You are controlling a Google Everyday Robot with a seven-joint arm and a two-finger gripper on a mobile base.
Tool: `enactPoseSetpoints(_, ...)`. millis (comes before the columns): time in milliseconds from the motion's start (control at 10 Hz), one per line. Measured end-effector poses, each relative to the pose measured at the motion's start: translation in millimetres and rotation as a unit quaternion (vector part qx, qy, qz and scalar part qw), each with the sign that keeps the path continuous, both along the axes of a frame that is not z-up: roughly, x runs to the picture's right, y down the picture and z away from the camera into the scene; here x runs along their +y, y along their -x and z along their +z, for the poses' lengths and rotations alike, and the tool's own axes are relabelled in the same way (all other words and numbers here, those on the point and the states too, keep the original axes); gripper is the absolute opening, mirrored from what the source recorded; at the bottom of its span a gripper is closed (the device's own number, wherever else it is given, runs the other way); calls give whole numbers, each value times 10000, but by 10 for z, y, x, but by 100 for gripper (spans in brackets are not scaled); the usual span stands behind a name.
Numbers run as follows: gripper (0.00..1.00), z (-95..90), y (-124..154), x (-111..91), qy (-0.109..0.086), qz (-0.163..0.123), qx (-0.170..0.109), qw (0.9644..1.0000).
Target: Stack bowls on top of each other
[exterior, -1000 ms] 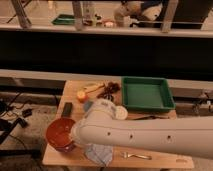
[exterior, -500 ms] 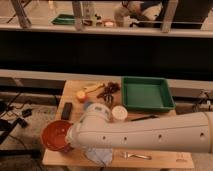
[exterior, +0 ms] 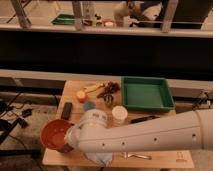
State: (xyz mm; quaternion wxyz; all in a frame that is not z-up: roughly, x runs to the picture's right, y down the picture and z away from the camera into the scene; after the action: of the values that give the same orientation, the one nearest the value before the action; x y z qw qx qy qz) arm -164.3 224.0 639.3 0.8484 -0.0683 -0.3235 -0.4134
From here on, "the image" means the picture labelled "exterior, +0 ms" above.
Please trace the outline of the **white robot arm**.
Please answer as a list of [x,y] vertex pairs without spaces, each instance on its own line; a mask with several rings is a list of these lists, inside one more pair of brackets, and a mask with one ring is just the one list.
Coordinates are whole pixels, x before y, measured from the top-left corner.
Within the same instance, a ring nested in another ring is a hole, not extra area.
[[119,127],[107,127],[107,114],[85,112],[64,140],[85,153],[213,150],[213,109],[196,110]]

